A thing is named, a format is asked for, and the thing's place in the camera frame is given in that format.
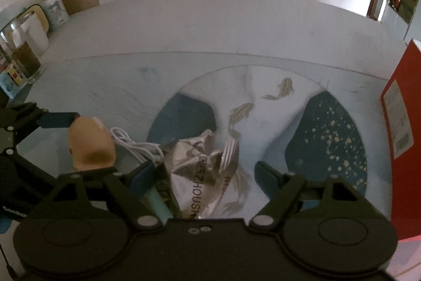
brown chair back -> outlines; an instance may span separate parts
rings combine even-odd
[[[99,0],[62,0],[69,15],[99,6]]]

white label on red box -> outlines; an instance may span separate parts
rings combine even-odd
[[[396,80],[393,80],[383,100],[392,135],[393,156],[396,159],[414,145],[408,111]]]

wooden chair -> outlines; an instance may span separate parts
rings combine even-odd
[[[99,0],[62,0],[69,15],[99,6]]]

black cable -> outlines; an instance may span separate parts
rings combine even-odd
[[[15,270],[9,264],[9,261],[7,261],[6,254],[4,253],[4,250],[3,250],[3,247],[1,246],[1,243],[0,243],[0,250],[1,250],[1,254],[3,255],[4,261],[6,262],[6,269],[7,269],[7,272],[9,273],[10,278],[13,281],[14,280],[17,280],[18,279],[18,274],[16,274]]]

lily pad pattern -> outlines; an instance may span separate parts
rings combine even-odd
[[[285,150],[289,171],[309,180],[336,174],[365,195],[367,159],[358,128],[344,107],[322,92],[308,102]]]

